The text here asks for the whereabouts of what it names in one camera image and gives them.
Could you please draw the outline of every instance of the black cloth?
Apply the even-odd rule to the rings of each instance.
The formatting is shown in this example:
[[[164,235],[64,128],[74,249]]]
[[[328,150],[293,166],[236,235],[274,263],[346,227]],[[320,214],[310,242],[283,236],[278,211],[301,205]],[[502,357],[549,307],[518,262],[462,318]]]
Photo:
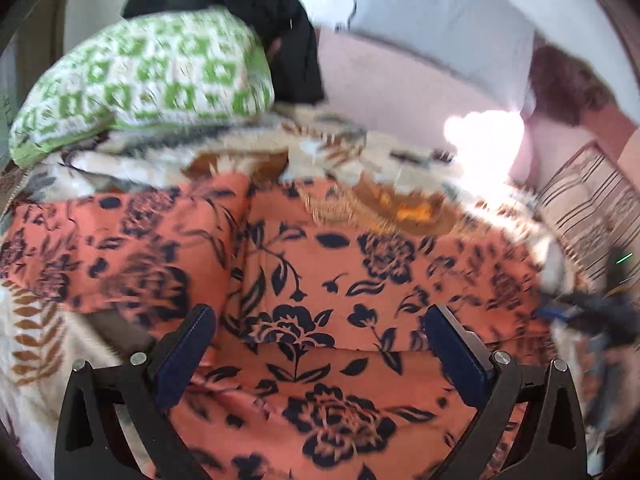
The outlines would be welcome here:
[[[128,0],[122,17],[210,6],[226,7],[252,27],[265,50],[281,39],[280,51],[270,61],[276,101],[315,104],[324,99],[316,33],[299,0]]]

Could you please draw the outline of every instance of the floral blanket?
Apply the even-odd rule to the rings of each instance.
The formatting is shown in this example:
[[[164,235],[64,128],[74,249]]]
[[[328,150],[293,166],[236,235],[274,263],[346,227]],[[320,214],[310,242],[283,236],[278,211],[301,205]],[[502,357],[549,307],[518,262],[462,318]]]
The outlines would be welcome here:
[[[170,417],[214,478],[420,478],[474,413],[429,351],[422,314],[447,304],[492,348],[546,364],[548,329],[532,315],[540,269],[497,229],[416,238],[316,225],[298,186],[332,185],[257,189],[225,173],[20,205],[0,274],[158,338],[212,306],[222,328]]]

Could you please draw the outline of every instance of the metal screw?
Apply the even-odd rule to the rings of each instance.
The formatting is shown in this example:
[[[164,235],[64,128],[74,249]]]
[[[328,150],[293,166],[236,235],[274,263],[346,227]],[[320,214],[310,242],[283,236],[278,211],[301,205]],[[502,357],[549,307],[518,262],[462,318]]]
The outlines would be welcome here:
[[[76,359],[74,363],[71,365],[75,372],[79,372],[86,365],[86,361],[84,359]]]
[[[565,372],[569,369],[569,365],[562,361],[562,359],[554,359],[554,368],[559,372]]]
[[[508,365],[511,362],[511,356],[507,352],[497,351],[494,354],[494,361],[501,365]]]
[[[129,361],[134,366],[140,366],[146,363],[146,354],[144,352],[136,352],[131,356],[131,359]]]

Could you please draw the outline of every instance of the striped cushion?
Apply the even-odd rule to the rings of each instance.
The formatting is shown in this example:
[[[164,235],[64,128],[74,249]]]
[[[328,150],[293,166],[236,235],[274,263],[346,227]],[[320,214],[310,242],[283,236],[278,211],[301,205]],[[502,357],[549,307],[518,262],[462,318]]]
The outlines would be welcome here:
[[[633,253],[627,264],[628,284],[634,300],[640,298],[640,197],[595,143],[581,148],[553,177],[538,207],[590,290],[606,287],[612,244]]]

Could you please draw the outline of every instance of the bed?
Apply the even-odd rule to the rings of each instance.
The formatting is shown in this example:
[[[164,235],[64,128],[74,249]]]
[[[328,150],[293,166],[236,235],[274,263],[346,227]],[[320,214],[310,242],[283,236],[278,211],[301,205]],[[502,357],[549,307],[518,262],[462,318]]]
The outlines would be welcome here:
[[[542,268],[544,288],[572,290],[578,267],[557,242],[553,221],[549,227],[535,216],[534,194],[508,184],[496,190],[493,182],[485,189],[468,190],[461,183],[465,168],[429,162],[433,150],[461,148],[446,135],[451,118],[525,107],[526,62],[524,78],[522,68],[512,78],[518,82],[517,96],[509,103],[505,94],[502,99],[490,97],[492,92],[481,90],[478,79],[452,68],[451,60],[438,62],[435,53],[428,55],[415,45],[391,46],[389,38],[376,37],[371,24],[353,23],[351,32],[319,32],[324,103],[276,106],[242,126],[146,135],[108,131],[99,142],[63,148],[33,166],[18,186],[20,199],[50,203],[99,192],[165,189],[188,182],[194,166],[202,174],[204,165],[206,173],[213,155],[254,153],[271,160],[286,153],[288,166],[281,176],[285,183],[330,175],[354,186],[364,171],[401,192],[442,193],[469,214],[504,229],[514,241],[524,242]],[[531,42],[525,50],[532,50],[534,27],[525,23],[523,30]],[[514,41],[523,43],[521,37]],[[511,184],[526,183],[534,166],[529,130],[523,128],[520,135],[522,142],[506,167]],[[491,160],[491,153],[486,156]],[[57,416],[71,363],[82,357],[94,367],[114,365],[144,349],[148,341],[140,341],[139,333],[118,340],[113,325],[105,328],[109,322],[59,309],[12,283],[0,287],[0,304],[0,420],[37,475],[52,479]],[[125,415],[123,420],[136,459],[144,466],[145,452]]]

